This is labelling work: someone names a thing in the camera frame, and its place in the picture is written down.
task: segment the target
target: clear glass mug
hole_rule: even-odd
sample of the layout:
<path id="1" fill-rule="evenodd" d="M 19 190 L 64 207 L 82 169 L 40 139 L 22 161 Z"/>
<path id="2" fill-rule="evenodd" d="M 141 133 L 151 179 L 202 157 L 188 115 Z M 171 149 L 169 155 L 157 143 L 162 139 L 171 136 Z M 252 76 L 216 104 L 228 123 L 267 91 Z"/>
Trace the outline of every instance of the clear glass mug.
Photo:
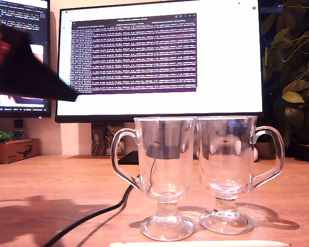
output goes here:
<path id="1" fill-rule="evenodd" d="M 285 149 L 281 135 L 272 127 L 256 127 L 256 120 L 256 116 L 197 118 L 200 181 L 216 198 L 214 210 L 203 213 L 200 224 L 213 232 L 236 235 L 252 230 L 252 220 L 236 210 L 236 198 L 283 170 Z M 255 175 L 254 144 L 263 134 L 274 140 L 276 161 L 271 170 Z"/>
<path id="2" fill-rule="evenodd" d="M 194 224 L 182 217 L 177 201 L 186 196 L 192 183 L 195 118 L 134 118 L 135 129 L 121 129 L 111 147 L 117 175 L 157 202 L 154 216 L 141 223 L 141 232 L 154 240 L 175 241 L 190 236 Z M 138 147 L 140 176 L 119 168 L 117 148 L 123 136 L 131 136 Z"/>

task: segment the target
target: wooden desk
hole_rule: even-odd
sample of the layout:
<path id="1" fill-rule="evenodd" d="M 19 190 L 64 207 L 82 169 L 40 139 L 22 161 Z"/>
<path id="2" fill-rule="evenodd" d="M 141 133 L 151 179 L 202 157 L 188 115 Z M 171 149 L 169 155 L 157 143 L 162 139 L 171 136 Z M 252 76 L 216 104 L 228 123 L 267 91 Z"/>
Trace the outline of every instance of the wooden desk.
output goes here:
<path id="1" fill-rule="evenodd" d="M 256 163 L 267 169 L 271 161 Z M 137 175 L 138 166 L 123 167 Z M 199 215 L 214 199 L 199 183 L 195 161 L 190 193 L 179 209 L 193 218 L 188 240 L 262 239 L 309 246 L 309 163 L 287 158 L 277 178 L 237 199 L 254 221 L 254 230 L 226 236 L 205 230 Z M 128 184 L 114 174 L 110 160 L 40 156 L 0 165 L 0 246 L 42 246 L 76 220 L 120 201 Z M 55 246 L 109 246 L 112 242 L 151 241 L 139 222 L 155 213 L 155 202 L 133 189 L 123 211 L 116 209 L 77 227 Z"/>

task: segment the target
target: computer monitor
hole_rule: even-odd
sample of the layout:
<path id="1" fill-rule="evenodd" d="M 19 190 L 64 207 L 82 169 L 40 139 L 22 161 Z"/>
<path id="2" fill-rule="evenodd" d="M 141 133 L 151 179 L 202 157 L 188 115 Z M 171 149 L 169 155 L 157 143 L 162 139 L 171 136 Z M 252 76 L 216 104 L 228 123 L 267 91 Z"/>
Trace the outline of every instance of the computer monitor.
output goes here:
<path id="1" fill-rule="evenodd" d="M 61 9 L 56 122 L 262 112 L 257 0 Z"/>
<path id="2" fill-rule="evenodd" d="M 49 0 L 0 0 L 0 22 L 29 32 L 34 56 L 47 65 L 49 17 Z M 0 117 L 50 116 L 50 100 L 0 94 Z"/>

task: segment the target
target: white pen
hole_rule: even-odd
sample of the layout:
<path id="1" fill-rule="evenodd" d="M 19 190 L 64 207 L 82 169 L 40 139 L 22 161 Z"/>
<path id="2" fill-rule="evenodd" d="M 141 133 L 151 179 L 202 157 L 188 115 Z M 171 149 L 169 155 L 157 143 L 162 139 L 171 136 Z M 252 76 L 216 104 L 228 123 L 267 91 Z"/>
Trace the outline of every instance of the white pen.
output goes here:
<path id="1" fill-rule="evenodd" d="M 177 241 L 112 243 L 110 247 L 285 247 L 288 243 L 267 240 Z"/>

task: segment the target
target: beige wall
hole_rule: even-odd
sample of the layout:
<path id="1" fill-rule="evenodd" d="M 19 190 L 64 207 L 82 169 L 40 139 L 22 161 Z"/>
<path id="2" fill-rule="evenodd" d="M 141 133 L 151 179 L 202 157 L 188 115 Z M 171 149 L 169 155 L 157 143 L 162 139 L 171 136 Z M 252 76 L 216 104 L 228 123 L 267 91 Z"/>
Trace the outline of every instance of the beige wall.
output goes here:
<path id="1" fill-rule="evenodd" d="M 50 0 L 50 59 L 51 68 L 57 71 L 59 10 L 63 8 L 116 5 L 128 3 L 160 2 L 161 0 Z M 91 152 L 90 123 L 55 123 L 55 101 L 51 102 L 51 118 L 25 118 L 24 131 L 27 138 L 40 139 L 41 155 L 78 155 Z M 0 118 L 0 130 L 20 131 L 14 128 L 14 119 Z M 126 151 L 135 150 L 132 140 L 127 141 Z"/>

